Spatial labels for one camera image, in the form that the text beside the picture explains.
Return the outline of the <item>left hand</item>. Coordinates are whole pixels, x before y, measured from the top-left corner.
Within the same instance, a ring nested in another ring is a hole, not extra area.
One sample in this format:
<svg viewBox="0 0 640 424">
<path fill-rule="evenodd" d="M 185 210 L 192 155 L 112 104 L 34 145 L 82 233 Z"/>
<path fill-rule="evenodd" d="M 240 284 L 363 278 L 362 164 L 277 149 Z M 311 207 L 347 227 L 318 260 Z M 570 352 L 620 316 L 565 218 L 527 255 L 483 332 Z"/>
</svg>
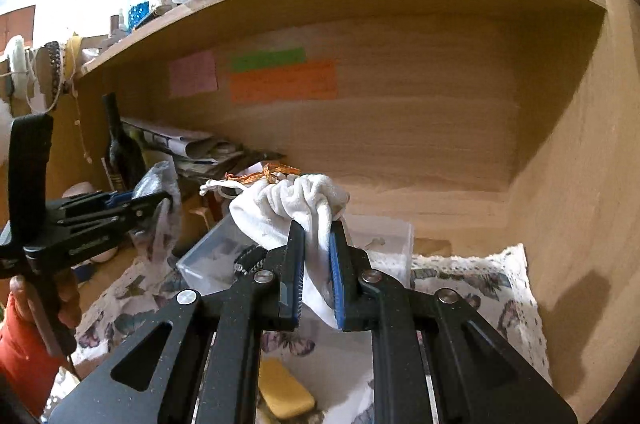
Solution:
<svg viewBox="0 0 640 424">
<path fill-rule="evenodd" d="M 72 269 L 66 269 L 55 274 L 55 285 L 58 290 L 61 310 L 58 320 L 64 326 L 73 330 L 79 326 L 82 311 L 80 308 L 80 295 L 77 279 Z M 27 292 L 27 282 L 24 277 L 17 275 L 9 282 L 9 292 L 14 298 L 17 313 L 21 319 L 34 324 L 32 316 L 32 301 Z"/>
</svg>

